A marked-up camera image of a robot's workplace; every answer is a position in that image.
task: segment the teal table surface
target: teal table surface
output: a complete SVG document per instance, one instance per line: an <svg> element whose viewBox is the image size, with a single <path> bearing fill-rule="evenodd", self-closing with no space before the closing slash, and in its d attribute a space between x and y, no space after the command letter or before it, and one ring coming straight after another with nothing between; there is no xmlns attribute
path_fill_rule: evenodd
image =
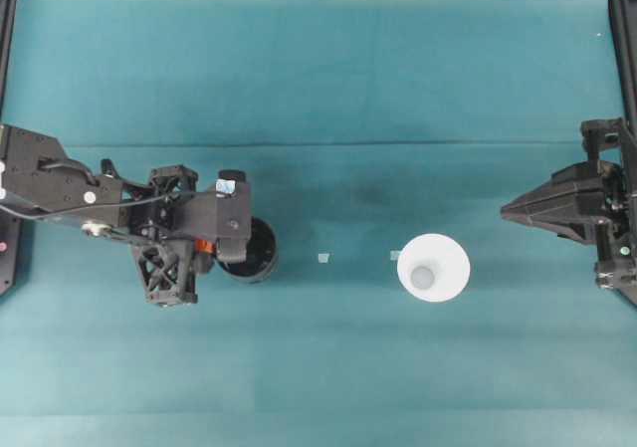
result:
<svg viewBox="0 0 637 447"><path fill-rule="evenodd" d="M19 0L4 121L132 179L245 169L281 263L161 310L125 247L28 225L0 445L635 445L637 311L499 216L622 114L605 4ZM445 304L390 259L428 232L472 263Z"/></svg>

